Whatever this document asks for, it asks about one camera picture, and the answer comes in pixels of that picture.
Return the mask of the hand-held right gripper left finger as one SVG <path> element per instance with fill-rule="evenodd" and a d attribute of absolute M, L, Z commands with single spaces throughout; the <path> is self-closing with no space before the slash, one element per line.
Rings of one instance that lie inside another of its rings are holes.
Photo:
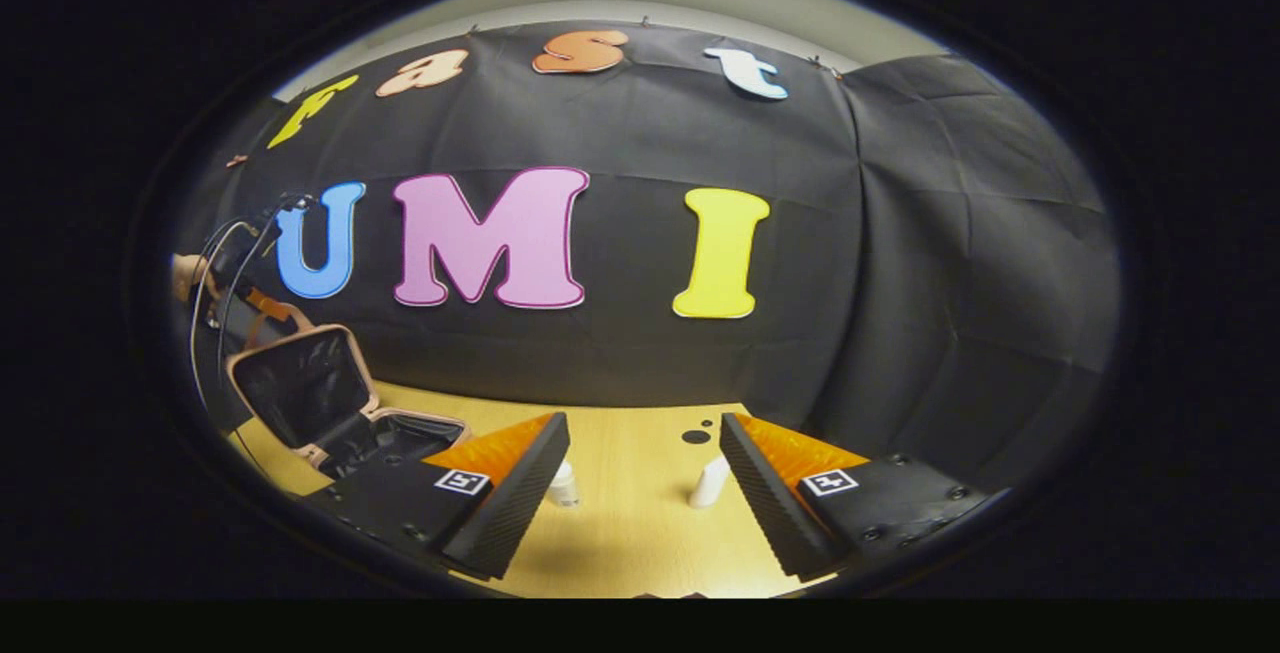
<path fill-rule="evenodd" d="M 564 461 L 567 417 L 544 414 L 466 442 L 444 429 L 379 424 L 375 447 L 325 464 L 334 481 L 302 503 L 402 560 L 504 577 Z"/>

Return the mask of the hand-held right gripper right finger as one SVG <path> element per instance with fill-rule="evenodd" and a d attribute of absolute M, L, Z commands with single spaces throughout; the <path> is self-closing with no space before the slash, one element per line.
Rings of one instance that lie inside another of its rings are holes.
<path fill-rule="evenodd" d="M 897 558 L 1001 498 L 914 455 L 869 460 L 746 414 L 724 414 L 719 438 L 781 568 L 803 581 Z"/>

